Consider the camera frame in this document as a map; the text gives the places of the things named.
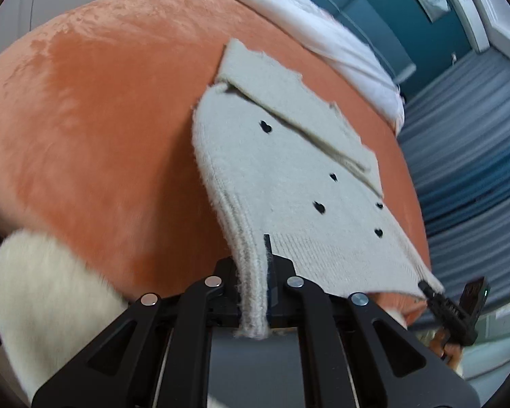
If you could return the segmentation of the person's right hand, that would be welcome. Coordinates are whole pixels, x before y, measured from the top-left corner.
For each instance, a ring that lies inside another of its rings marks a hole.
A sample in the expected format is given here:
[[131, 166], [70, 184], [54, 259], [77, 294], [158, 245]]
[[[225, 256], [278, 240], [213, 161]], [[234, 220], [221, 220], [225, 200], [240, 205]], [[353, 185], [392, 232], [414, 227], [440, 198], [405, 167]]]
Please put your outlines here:
[[433, 330], [428, 337], [427, 347], [458, 376], [463, 377], [463, 367], [461, 365], [463, 347], [456, 343], [451, 343], [447, 330], [443, 328]]

